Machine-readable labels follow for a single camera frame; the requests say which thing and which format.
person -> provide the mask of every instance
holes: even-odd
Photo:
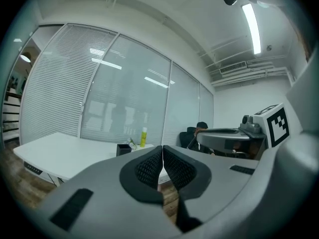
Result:
[[[184,138],[182,140],[183,141],[182,147],[187,148],[188,145],[190,144],[190,142],[194,139],[194,137],[196,137],[198,132],[200,132],[202,130],[206,130],[206,129],[208,129],[208,125],[205,122],[202,121],[202,122],[197,123],[195,132],[188,133],[184,136]],[[212,151],[209,148],[207,148],[203,145],[200,145],[198,142],[196,144],[194,144],[193,146],[191,146],[190,149],[195,150],[195,151],[199,151],[199,152],[204,152],[207,154],[212,154]]]

air vent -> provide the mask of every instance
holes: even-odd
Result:
[[[246,61],[220,68],[219,71],[222,75],[225,75],[242,69],[247,69]]]

black box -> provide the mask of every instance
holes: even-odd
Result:
[[[128,144],[118,144],[116,149],[116,156],[121,156],[132,151],[131,147]]]

wooden floor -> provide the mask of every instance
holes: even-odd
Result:
[[[14,153],[18,141],[7,143],[5,150],[0,155],[0,169],[2,176],[11,189],[13,197],[22,204],[36,208],[45,196],[55,189],[55,186],[46,182],[24,169],[23,162]],[[171,183],[161,185],[164,196],[163,210],[170,220],[176,222],[178,193]]]

horizontal blinds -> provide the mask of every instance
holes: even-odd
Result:
[[[214,96],[200,84],[200,121],[206,122],[208,128],[213,128]]]
[[[82,102],[112,32],[66,25],[34,66],[21,108],[22,144],[61,132],[77,136]]]
[[[123,36],[101,62],[85,104],[81,138],[160,145],[170,61]]]
[[[172,66],[162,145],[179,145],[179,133],[199,119],[199,82]]]

